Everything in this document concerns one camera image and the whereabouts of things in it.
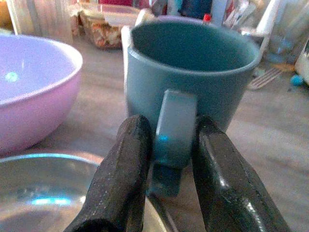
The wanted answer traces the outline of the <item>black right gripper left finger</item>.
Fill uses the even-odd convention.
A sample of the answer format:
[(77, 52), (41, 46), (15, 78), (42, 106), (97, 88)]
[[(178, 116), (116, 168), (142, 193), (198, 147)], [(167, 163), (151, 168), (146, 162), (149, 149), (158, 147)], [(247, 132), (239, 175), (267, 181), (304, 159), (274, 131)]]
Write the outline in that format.
[(151, 153), (148, 119), (142, 115), (127, 118), (97, 168), (80, 212), (65, 231), (142, 231)]

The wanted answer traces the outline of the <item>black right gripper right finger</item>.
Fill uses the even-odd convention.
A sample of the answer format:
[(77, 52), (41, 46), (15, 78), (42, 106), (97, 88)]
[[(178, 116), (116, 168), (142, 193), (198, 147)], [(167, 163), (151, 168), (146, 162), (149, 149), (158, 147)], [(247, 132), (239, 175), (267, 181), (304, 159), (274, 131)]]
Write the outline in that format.
[(289, 232), (255, 169), (207, 116), (199, 116), (192, 165), (208, 232)]

